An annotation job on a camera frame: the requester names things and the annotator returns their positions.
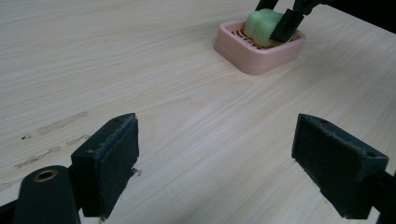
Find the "green soap bar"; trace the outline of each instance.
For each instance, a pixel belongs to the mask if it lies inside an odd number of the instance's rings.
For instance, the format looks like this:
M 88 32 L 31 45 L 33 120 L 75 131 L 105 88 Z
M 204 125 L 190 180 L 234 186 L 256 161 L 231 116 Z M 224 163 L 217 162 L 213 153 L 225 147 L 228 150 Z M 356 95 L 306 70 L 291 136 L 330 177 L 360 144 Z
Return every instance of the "green soap bar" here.
M 270 39 L 271 33 L 275 30 L 283 14 L 265 8 L 254 11 L 247 17 L 244 32 L 261 47 L 273 47 L 281 43 Z

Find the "scratch mark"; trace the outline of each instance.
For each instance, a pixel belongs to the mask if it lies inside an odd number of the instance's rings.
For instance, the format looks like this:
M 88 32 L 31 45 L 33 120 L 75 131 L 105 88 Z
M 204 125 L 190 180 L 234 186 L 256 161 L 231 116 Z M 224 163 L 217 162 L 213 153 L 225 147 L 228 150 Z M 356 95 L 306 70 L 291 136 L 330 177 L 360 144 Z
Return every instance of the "scratch mark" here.
M 84 111 L 84 112 L 82 112 L 82 113 L 73 115 L 73 116 L 70 117 L 70 118 L 63 119 L 63 120 L 60 120 L 60 121 L 58 121 L 58 122 L 52 123 L 52 124 L 50 124 L 49 126 L 42 127 L 42 128 L 40 128 L 40 129 L 38 129 L 37 131 L 38 131 L 41 135 L 46 134 L 46 133 L 50 133 L 50 132 L 52 132 L 52 131 L 61 129 L 62 127 L 66 126 L 66 125 L 69 124 L 69 123 L 72 123 L 72 122 L 76 121 L 77 119 L 80 119 L 80 118 L 83 118 L 83 117 L 86 117 L 86 116 L 87 116 L 87 112 Z
M 19 179 L 13 180 L 13 181 L 9 181 L 7 183 L 0 184 L 0 192 L 5 189 L 8 189 L 9 187 L 13 186 L 14 184 L 20 183 L 22 180 L 23 180 L 23 178 L 19 178 Z
M 78 139 L 73 139 L 73 140 L 71 140 L 71 141 L 66 142 L 66 144 L 67 144 L 68 146 L 72 146 L 72 145 L 74 145 L 75 143 L 79 142 L 81 139 L 87 140 L 87 139 L 89 139 L 90 137 L 91 137 L 90 135 L 84 134 L 84 135 L 82 135 L 82 136 L 81 136 L 80 138 L 78 138 Z
M 17 167 L 17 168 L 19 169 L 19 168 L 21 168 L 22 166 L 29 165 L 29 164 L 32 164 L 32 163 L 34 163 L 34 162 L 40 160 L 40 159 L 43 159 L 45 156 L 47 156 L 48 154 L 50 154 L 50 153 L 52 153 L 52 152 L 59 152 L 60 150 L 61 150 L 60 147 L 53 147 L 53 148 L 51 148 L 48 152 L 46 152 L 46 153 L 44 153 L 44 154 L 42 154 L 42 155 L 39 155 L 39 156 L 37 156 L 37 157 L 31 157 L 31 158 L 27 159 L 27 160 L 24 161 L 24 162 L 21 162 L 21 163 L 16 164 L 15 167 Z

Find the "pink soap dish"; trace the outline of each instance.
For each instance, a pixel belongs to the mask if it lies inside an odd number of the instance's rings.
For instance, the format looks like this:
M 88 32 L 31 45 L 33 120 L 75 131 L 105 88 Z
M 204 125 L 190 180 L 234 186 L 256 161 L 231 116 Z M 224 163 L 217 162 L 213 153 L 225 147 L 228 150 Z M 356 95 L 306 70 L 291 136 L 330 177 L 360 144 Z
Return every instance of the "pink soap dish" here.
M 297 30 L 291 41 L 264 49 L 245 36 L 243 32 L 245 22 L 246 20 L 222 23 L 214 49 L 248 75 L 261 75 L 295 60 L 306 40 L 305 35 Z

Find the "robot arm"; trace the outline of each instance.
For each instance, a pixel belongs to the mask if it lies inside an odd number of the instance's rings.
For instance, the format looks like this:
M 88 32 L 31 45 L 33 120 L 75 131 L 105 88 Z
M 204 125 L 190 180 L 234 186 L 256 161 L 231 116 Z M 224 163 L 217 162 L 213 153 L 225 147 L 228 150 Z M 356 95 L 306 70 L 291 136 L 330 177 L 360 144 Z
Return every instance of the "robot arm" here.
M 285 43 L 290 40 L 291 36 L 297 30 L 297 27 L 303 21 L 304 16 L 309 15 L 312 9 L 319 4 L 326 5 L 332 0 L 296 0 L 293 10 L 287 9 L 275 30 L 271 33 L 270 39 Z M 256 11 L 263 8 L 274 9 L 277 0 L 261 0 L 256 7 Z

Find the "wooden table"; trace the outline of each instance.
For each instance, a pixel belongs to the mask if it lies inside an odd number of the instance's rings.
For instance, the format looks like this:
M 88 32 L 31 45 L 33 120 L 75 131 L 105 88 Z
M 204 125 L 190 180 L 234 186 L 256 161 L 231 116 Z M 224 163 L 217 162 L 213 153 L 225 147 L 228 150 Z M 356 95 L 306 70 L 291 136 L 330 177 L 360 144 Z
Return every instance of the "wooden table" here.
M 257 3 L 1 1 L 0 204 L 135 112 L 142 173 L 106 223 L 375 223 L 375 209 L 341 218 L 290 154 L 305 113 L 382 151 L 395 171 L 395 35 L 318 6 L 299 27 L 299 57 L 249 76 L 213 44 L 222 22 Z

